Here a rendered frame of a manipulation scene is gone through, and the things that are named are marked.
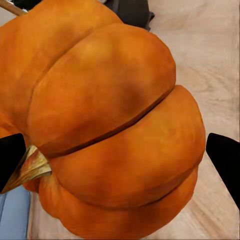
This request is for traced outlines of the cauldron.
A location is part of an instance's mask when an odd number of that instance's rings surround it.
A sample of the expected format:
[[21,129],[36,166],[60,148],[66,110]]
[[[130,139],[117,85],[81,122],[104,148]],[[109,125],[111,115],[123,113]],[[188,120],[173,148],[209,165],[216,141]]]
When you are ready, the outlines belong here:
[[105,3],[124,24],[150,31],[148,23],[155,14],[149,10],[148,0],[107,0]]

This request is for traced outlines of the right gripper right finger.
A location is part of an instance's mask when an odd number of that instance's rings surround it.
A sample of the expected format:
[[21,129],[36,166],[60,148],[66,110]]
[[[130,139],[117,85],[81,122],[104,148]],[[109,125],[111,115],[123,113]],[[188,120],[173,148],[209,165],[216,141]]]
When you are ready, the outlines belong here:
[[240,210],[240,143],[209,133],[205,150]]

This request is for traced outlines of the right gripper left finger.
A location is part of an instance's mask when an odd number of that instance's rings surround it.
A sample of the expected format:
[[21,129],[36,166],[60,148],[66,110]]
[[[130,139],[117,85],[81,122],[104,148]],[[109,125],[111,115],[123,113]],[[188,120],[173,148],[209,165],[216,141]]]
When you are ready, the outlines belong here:
[[21,133],[0,138],[0,193],[26,152]]

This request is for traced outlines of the pumpkin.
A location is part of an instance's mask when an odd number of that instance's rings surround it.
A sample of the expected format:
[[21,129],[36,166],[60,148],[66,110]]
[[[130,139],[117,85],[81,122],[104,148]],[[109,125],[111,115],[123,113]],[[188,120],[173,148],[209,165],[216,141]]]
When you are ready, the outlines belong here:
[[139,240],[192,198],[206,130],[167,45],[105,2],[42,0],[0,26],[0,139],[26,147],[0,195],[23,185],[76,236]]

